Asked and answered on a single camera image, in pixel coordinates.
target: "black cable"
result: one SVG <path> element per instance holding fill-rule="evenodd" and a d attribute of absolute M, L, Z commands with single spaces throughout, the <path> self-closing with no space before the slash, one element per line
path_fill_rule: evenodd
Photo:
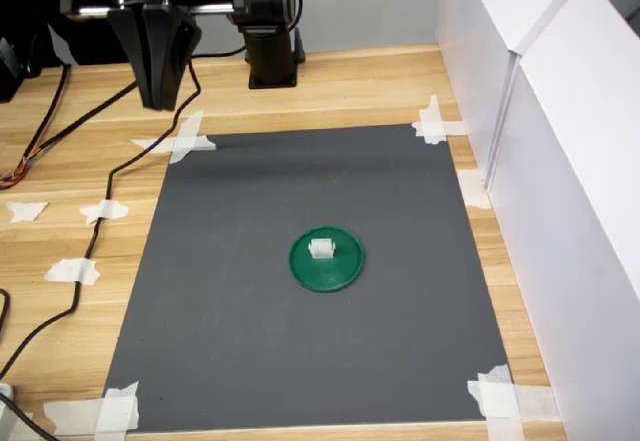
<path fill-rule="evenodd" d="M 229 51 L 227 53 L 202 53 L 202 54 L 194 54 L 192 59 L 201 59 L 201 58 L 228 58 L 229 56 L 235 56 L 236 54 L 240 54 L 247 49 L 246 46 L 242 46 L 241 48 L 235 49 L 233 51 Z"/>
<path fill-rule="evenodd" d="M 62 76 L 60 76 L 58 89 L 56 90 L 56 94 L 53 96 L 53 101 L 51 101 L 51 105 L 49 106 L 49 111 L 47 111 L 47 114 L 45 114 L 44 119 L 40 123 L 40 126 L 38 126 L 38 129 L 36 130 L 36 133 L 33 135 L 33 138 L 31 138 L 31 142 L 27 146 L 27 149 L 24 150 L 24 154 L 22 155 L 23 158 L 26 159 L 31 154 L 31 151 L 36 146 L 36 143 L 40 139 L 40 136 L 42 136 L 42 133 L 46 129 L 47 125 L 49 124 L 49 121 L 53 116 L 53 112 L 58 107 L 58 101 L 60 101 L 60 96 L 62 95 L 62 91 L 67 82 L 69 71 L 71 71 L 71 66 L 69 66 L 68 64 L 64 64 L 62 66 Z"/>
<path fill-rule="evenodd" d="M 93 118 L 96 114 L 104 111 L 105 109 L 107 109 L 112 104 L 114 104 L 117 101 L 119 101 L 120 99 L 124 98 L 127 94 L 129 94 L 131 91 L 136 89 L 137 86 L 138 86 L 138 83 L 136 83 L 134 81 L 133 83 L 128 85 L 126 88 L 118 91 L 116 94 L 114 94 L 109 99 L 107 99 L 104 103 L 100 104 L 99 106 L 96 106 L 91 111 L 89 111 L 87 114 L 81 116 L 76 121 L 71 123 L 69 126 L 64 128 L 58 134 L 56 134 L 55 136 L 52 136 L 51 138 L 47 139 L 44 143 L 42 143 L 42 145 L 40 146 L 40 149 L 41 150 L 45 150 L 48 147 L 50 147 L 51 145 L 57 143 L 58 141 L 62 140 L 65 137 L 67 137 L 69 134 L 71 134 L 73 131 L 78 129 L 80 126 L 82 126 L 88 120 Z"/>
<path fill-rule="evenodd" d="M 191 94 L 191 96 L 189 96 L 180 105 L 180 107 L 178 108 L 178 110 L 176 111 L 176 113 L 175 113 L 175 115 L 173 117 L 173 122 L 171 123 L 171 127 L 169 129 L 167 129 L 167 131 L 165 131 L 164 134 L 162 134 L 162 136 L 160 136 L 149 147 L 147 147 L 142 152 L 140 152 L 139 154 L 137 154 L 136 156 L 131 158 L 129 161 L 127 161 L 127 162 L 121 164 L 120 166 L 117 166 L 116 168 L 111 170 L 111 172 L 109 173 L 108 181 L 107 181 L 107 189 L 106 189 L 106 195 L 105 195 L 106 199 L 111 199 L 111 196 L 113 194 L 113 180 L 114 180 L 115 175 L 117 173 L 119 173 L 120 171 L 122 171 L 123 169 L 128 168 L 132 164 L 134 164 L 137 161 L 139 161 L 140 159 L 142 159 L 144 156 L 149 154 L 156 146 L 158 146 L 162 141 L 164 141 L 169 135 L 171 135 L 171 133 L 173 133 L 175 131 L 175 129 L 176 129 L 177 125 L 178 125 L 178 120 L 180 119 L 180 115 L 182 114 L 182 112 L 185 110 L 185 108 L 187 106 L 189 106 L 189 104 L 191 104 L 191 102 L 194 99 L 196 99 L 198 96 L 200 96 L 200 93 L 202 93 L 202 87 L 200 86 L 200 82 L 198 81 L 198 76 L 196 75 L 195 69 L 193 68 L 193 63 L 191 61 L 189 61 L 189 72 L 191 73 L 191 78 L 193 79 L 193 83 L 196 86 L 196 90 Z M 91 241 L 89 242 L 89 246 L 87 247 L 87 251 L 85 252 L 85 256 L 84 257 L 86 259 L 90 259 L 91 258 L 91 254 L 93 253 L 93 249 L 95 248 L 96 241 L 97 241 L 98 235 L 100 233 L 100 227 L 102 226 L 102 222 L 103 221 L 104 221 L 104 218 L 98 218 L 98 220 L 96 221 L 96 224 L 95 224 L 95 226 L 93 228 L 93 235 L 91 236 Z M 16 351 L 13 353 L 11 358 L 9 358 L 9 361 L 7 362 L 5 367 L 0 372 L 0 380 L 2 380 L 5 377 L 7 372 L 11 369 L 11 367 L 15 363 L 16 359 L 18 359 L 18 356 L 20 356 L 20 354 L 26 348 L 26 346 L 29 344 L 29 342 L 31 342 L 31 340 L 38 333 L 40 333 L 40 331 L 45 329 L 47 326 L 55 323 L 56 321 L 64 318 L 65 316 L 68 316 L 69 314 L 72 314 L 73 312 L 76 311 L 76 309 L 78 307 L 78 304 L 80 302 L 81 287 L 82 287 L 82 284 L 79 281 L 76 281 L 75 282 L 75 287 L 74 287 L 74 292 L 73 292 L 73 301 L 72 301 L 71 307 L 69 309 L 63 311 L 62 313 L 54 316 L 51 319 L 48 319 L 44 323 L 42 323 L 40 326 L 38 326 L 36 329 L 34 329 L 22 341 L 22 343 L 20 343 L 20 346 L 18 346 L 18 349 L 16 349 Z M 3 307 L 3 310 L 2 310 L 2 315 L 0 315 L 0 332 L 1 332 L 2 324 L 4 323 L 4 319 L 5 319 L 6 314 L 8 312 L 10 298 L 9 298 L 9 293 L 7 293 L 6 291 L 0 290 L 0 292 L 2 292 L 2 294 L 5 296 L 5 304 L 4 304 L 4 307 Z M 40 428 L 37 424 L 35 424 L 33 421 L 31 421 L 24 414 L 24 412 L 22 410 L 20 410 L 20 408 L 18 408 L 18 406 L 16 406 L 9 398 L 4 396 L 2 393 L 0 393 L 0 401 L 2 401 L 4 404 L 6 404 L 9 407 L 9 409 L 11 409 L 11 411 L 13 411 L 22 421 L 25 422 L 25 424 L 27 424 L 27 426 L 29 426 L 37 434 L 39 434 L 40 436 L 42 436 L 43 438 L 45 438 L 48 441 L 49 440 L 58 441 L 57 438 L 55 438 L 52 435 L 48 434 L 46 431 L 44 431 L 42 428 Z"/>
<path fill-rule="evenodd" d="M 291 26 L 287 28 L 289 32 L 293 31 L 300 24 L 300 19 L 302 19 L 302 8 L 304 7 L 304 0 L 298 0 L 298 12 L 296 13 L 296 17 L 291 23 Z M 236 54 L 240 54 L 247 49 L 247 46 L 242 46 L 241 48 L 235 49 L 233 51 L 228 51 L 226 53 L 202 53 L 202 54 L 194 54 L 192 59 L 202 59 L 202 58 L 228 58 L 229 56 L 235 56 Z"/>
<path fill-rule="evenodd" d="M 9 314 L 9 307 L 11 306 L 11 296 L 2 288 L 0 288 L 0 294 L 2 294 L 2 297 L 4 298 L 4 302 L 2 303 L 2 314 L 0 314 L 0 334 L 2 334 L 4 320 L 7 319 L 7 315 Z"/>
<path fill-rule="evenodd" d="M 27 416 L 24 411 L 22 411 L 13 401 L 11 401 L 4 394 L 0 393 L 0 401 L 7 405 L 7 407 L 14 412 L 20 420 L 29 426 L 33 431 L 35 431 L 40 437 L 44 438 L 46 441 L 60 441 L 55 436 L 47 433 L 44 429 L 38 426 L 34 421 L 32 421 L 29 416 Z"/>
<path fill-rule="evenodd" d="M 298 24 L 300 24 L 300 19 L 302 19 L 303 7 L 304 7 L 304 0 L 298 0 L 298 13 L 296 14 L 296 18 L 293 20 L 293 23 L 291 23 L 291 26 L 289 26 L 289 31 L 293 31 L 298 27 Z"/>

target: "gray mat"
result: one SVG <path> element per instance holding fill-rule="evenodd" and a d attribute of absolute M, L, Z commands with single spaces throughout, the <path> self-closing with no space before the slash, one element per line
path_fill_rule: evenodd
<path fill-rule="evenodd" d="M 171 165 L 109 372 L 140 430 L 482 419 L 467 380 L 507 362 L 449 146 L 410 126 L 228 135 Z M 365 249 L 316 294 L 310 228 Z"/>

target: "small white object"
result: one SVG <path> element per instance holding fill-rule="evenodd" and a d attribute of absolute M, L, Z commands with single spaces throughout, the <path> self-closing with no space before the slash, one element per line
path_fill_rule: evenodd
<path fill-rule="evenodd" d="M 462 169 L 457 174 L 464 204 L 479 209 L 491 209 L 491 201 L 489 201 L 489 196 L 484 188 L 480 171 L 477 169 Z"/>
<path fill-rule="evenodd" d="M 10 223 L 35 221 L 49 203 L 13 203 L 7 202 L 7 208 L 13 212 Z"/>
<path fill-rule="evenodd" d="M 331 239 L 312 239 L 309 243 L 313 259 L 332 259 L 335 251 L 336 245 Z"/>
<path fill-rule="evenodd" d="M 45 275 L 46 281 L 58 283 L 75 283 L 93 286 L 100 277 L 96 271 L 96 262 L 86 258 L 63 259 L 54 264 Z"/>
<path fill-rule="evenodd" d="M 95 206 L 85 206 L 80 212 L 87 217 L 87 225 L 95 223 L 98 218 L 118 219 L 129 214 L 129 208 L 118 201 L 103 199 Z"/>

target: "metal rod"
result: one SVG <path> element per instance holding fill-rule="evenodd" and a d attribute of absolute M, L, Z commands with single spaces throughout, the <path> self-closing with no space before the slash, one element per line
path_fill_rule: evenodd
<path fill-rule="evenodd" d="M 231 3 L 224 3 L 194 6 L 190 9 L 190 12 L 191 14 L 233 14 L 234 10 Z"/>
<path fill-rule="evenodd" d="M 80 8 L 77 13 L 69 14 L 67 17 L 75 21 L 86 21 L 88 19 L 105 19 L 111 9 L 117 9 L 110 6 L 85 6 Z M 233 5 L 231 3 L 222 4 L 204 4 L 202 6 L 193 6 L 188 8 L 191 14 L 233 14 Z"/>

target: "white block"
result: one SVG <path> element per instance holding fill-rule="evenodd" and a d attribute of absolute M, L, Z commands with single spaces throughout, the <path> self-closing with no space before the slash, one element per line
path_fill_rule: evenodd
<path fill-rule="evenodd" d="M 336 245 L 330 239 L 312 239 L 309 243 L 309 252 L 313 259 L 332 259 L 336 251 Z"/>

